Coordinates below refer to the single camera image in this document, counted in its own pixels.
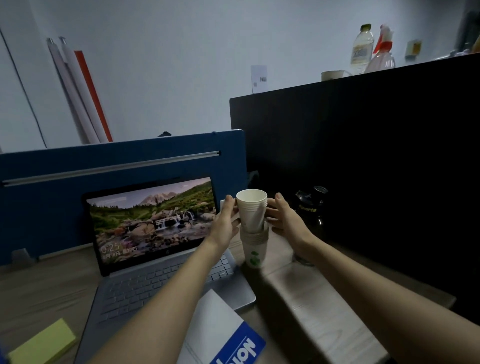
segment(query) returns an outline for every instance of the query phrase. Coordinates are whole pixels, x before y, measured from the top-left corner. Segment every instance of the right hand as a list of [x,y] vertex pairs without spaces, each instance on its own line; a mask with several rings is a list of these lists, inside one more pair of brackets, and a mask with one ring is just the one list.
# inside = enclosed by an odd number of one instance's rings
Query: right hand
[[269,198],[265,212],[267,221],[272,224],[272,231],[285,236],[293,251],[304,259],[308,259],[308,248],[314,241],[314,235],[308,230],[302,218],[290,208],[281,193],[275,199]]

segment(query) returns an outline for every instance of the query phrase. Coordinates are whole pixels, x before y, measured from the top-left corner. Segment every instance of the hand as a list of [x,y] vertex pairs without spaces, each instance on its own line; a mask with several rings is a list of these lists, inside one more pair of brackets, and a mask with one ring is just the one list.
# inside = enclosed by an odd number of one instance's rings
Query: hand
[[269,198],[265,212],[267,221],[272,224],[272,231],[285,236],[293,251],[302,258],[308,259],[308,248],[314,235],[308,230],[300,216],[290,208],[281,193],[275,199]]
[[225,197],[222,211],[215,216],[210,234],[205,239],[211,241],[221,254],[227,250],[232,237],[239,232],[240,219],[231,222],[231,218],[238,212],[236,204],[237,200],[229,194]]

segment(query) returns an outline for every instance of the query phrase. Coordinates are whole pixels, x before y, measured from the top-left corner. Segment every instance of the wooden desk surface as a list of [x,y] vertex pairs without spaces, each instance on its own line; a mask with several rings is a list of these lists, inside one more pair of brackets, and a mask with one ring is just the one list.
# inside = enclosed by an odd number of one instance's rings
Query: wooden desk surface
[[[238,236],[232,239],[230,250],[241,265],[244,256]],[[455,301],[445,292],[344,253],[445,307]],[[257,302],[240,315],[267,342],[257,363],[373,364],[385,360],[385,349],[322,274],[292,263],[291,257],[287,241],[270,232],[264,268],[241,267]],[[16,348],[61,317],[80,337],[100,280],[92,248],[48,258],[23,270],[0,267],[2,348]],[[72,363],[76,350],[77,345],[57,362]]]

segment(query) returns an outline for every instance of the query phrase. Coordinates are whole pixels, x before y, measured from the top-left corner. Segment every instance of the yellow sticky note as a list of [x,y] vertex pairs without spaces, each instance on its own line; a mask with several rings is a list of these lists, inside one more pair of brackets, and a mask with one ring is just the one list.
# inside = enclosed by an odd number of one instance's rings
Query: yellow sticky note
[[61,318],[29,341],[11,351],[11,364],[47,364],[60,358],[75,343],[76,337]]

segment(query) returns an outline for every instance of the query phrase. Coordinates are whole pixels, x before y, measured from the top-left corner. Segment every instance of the laptop screen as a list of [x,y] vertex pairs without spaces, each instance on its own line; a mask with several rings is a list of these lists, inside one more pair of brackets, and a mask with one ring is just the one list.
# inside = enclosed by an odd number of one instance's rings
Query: laptop screen
[[103,264],[192,248],[216,215],[210,178],[131,190],[86,200]]

